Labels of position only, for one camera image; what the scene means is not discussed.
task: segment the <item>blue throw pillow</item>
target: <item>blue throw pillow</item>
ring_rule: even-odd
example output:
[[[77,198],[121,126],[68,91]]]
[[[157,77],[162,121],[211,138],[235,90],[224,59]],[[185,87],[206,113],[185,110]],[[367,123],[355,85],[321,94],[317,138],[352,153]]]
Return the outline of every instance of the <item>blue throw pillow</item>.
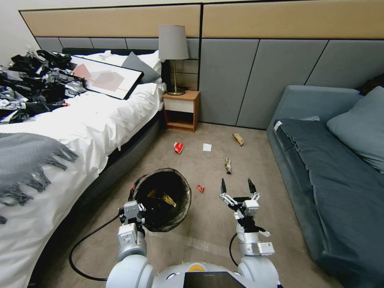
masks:
[[[327,127],[353,152],[384,174],[384,88],[374,88],[351,110],[329,120]]]
[[[137,71],[142,71],[144,73],[143,78],[140,81],[140,84],[152,83],[156,81],[160,74],[153,70],[149,65],[144,63],[138,56],[131,52],[127,59],[122,64],[122,67],[129,68]]]

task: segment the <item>wooden nightstand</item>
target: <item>wooden nightstand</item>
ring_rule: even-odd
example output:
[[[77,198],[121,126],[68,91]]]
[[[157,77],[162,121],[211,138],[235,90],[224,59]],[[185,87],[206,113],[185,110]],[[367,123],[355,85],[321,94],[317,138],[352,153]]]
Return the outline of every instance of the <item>wooden nightstand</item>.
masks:
[[[184,95],[164,94],[167,128],[195,132],[199,119],[200,92],[186,90]]]

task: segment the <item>black cable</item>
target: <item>black cable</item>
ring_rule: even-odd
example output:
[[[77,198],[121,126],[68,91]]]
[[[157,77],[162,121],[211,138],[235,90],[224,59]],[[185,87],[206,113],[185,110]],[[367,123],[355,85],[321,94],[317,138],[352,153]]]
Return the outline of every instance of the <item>black cable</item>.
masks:
[[[73,260],[72,260],[72,254],[74,252],[74,250],[76,249],[77,246],[79,246],[84,240],[86,240],[88,237],[92,236],[93,234],[95,234],[96,232],[98,232],[99,230],[101,230],[102,228],[104,228],[105,226],[107,226],[108,224],[112,223],[114,220],[116,220],[117,218],[119,217],[119,215],[115,216],[114,218],[112,218],[111,220],[109,220],[108,222],[106,222],[105,224],[103,224],[102,226],[100,226],[99,228],[93,230],[92,232],[90,232],[90,234],[88,234],[87,236],[83,237],[79,242],[77,242],[75,244],[75,246],[73,246],[71,252],[69,252],[69,257],[68,257],[68,261],[69,261],[69,264],[71,265],[72,269],[79,275],[87,278],[87,279],[90,279],[90,280],[94,280],[94,281],[107,281],[108,278],[98,278],[98,277],[93,277],[93,276],[90,276],[90,275],[87,275],[85,274],[84,272],[80,271],[76,266],[75,264],[73,263]]]
[[[235,233],[234,236],[232,236],[231,242],[229,242],[229,255],[231,256],[232,262],[233,262],[236,266],[239,266],[239,265],[236,263],[236,261],[234,260],[234,258],[233,258],[233,256],[232,256],[232,251],[231,251],[232,242],[233,242],[233,240],[235,239],[236,236],[237,236],[237,233]]]

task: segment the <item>beige wall panel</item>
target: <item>beige wall panel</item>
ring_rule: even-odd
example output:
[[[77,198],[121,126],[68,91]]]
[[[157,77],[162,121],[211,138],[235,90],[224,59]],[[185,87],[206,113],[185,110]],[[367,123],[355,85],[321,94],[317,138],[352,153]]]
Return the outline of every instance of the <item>beige wall panel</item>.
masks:
[[[383,0],[204,5],[204,38],[384,38]]]
[[[161,24],[184,25],[199,37],[200,5],[22,12],[34,36],[158,37]]]
[[[171,72],[174,72],[173,61],[170,61]],[[176,71],[179,73],[199,73],[199,61],[198,60],[177,60]]]
[[[188,90],[197,90],[197,74],[179,73],[177,72],[177,86],[184,87]],[[174,86],[174,74],[171,72],[171,85]]]

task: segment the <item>dark blue blanket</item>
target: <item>dark blue blanket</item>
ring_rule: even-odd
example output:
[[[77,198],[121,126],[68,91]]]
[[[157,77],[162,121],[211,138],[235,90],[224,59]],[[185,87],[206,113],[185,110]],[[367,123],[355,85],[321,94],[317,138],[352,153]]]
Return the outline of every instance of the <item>dark blue blanket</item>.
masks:
[[[280,121],[313,186],[325,235],[318,265],[345,287],[384,287],[384,175],[323,123]]]

